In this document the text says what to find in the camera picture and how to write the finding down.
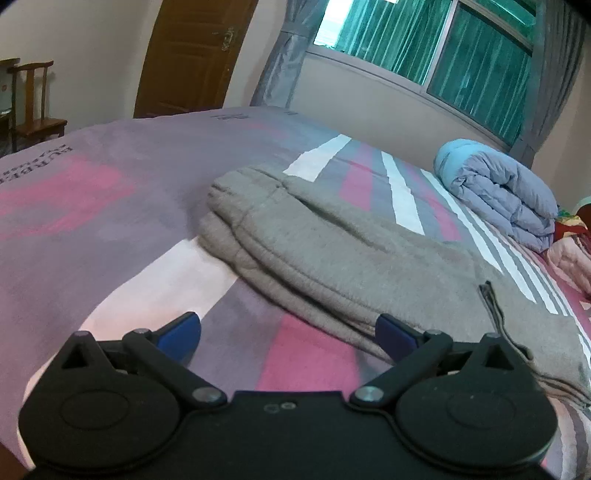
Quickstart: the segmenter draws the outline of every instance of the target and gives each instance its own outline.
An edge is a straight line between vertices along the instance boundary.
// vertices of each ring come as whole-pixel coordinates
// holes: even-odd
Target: wooden chair
[[[68,123],[61,118],[45,116],[45,96],[47,90],[47,69],[53,65],[53,60],[45,63],[27,63],[8,69],[12,73],[12,152],[17,151],[17,138],[44,141],[49,135],[63,137]],[[43,69],[43,88],[41,90],[41,118],[34,119],[35,112],[35,70]],[[27,72],[25,83],[25,122],[17,125],[17,77],[19,72]]]

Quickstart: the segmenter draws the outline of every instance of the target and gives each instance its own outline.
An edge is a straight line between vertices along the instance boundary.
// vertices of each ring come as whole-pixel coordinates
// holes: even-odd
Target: folded blanket
[[[434,162],[444,187],[502,233],[536,252],[553,240],[558,206],[531,170],[473,140],[441,147]]]

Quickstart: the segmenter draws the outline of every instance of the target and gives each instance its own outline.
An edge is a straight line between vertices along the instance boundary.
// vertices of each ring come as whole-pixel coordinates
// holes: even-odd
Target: green curtain
[[[423,84],[451,0],[353,0],[335,50]]]
[[[428,92],[512,145],[523,122],[530,63],[514,40],[458,7]]]

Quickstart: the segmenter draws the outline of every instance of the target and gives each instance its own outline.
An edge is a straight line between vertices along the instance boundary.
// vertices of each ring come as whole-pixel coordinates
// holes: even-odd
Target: wooden furniture
[[[64,135],[67,120],[49,118],[45,116],[45,102],[47,91],[47,69],[53,65],[53,60],[45,63],[27,63],[8,69],[12,73],[12,151],[17,151],[17,137],[27,140],[44,141],[49,135]],[[35,111],[35,70],[43,69],[43,85],[41,88],[41,118],[34,118]],[[25,122],[17,125],[17,78],[19,72],[27,72],[25,82]]]
[[[0,142],[8,139],[10,133],[10,119],[11,119],[11,94],[8,91],[10,85],[7,72],[9,67],[16,65],[21,59],[0,59]]]

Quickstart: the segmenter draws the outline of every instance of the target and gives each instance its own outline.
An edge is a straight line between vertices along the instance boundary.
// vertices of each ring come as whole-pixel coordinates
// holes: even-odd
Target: gray curtain
[[[289,107],[308,45],[329,0],[287,0],[285,23],[271,51],[251,105]]]
[[[573,87],[585,21],[564,0],[538,2],[531,74],[521,133],[510,156],[531,167]]]

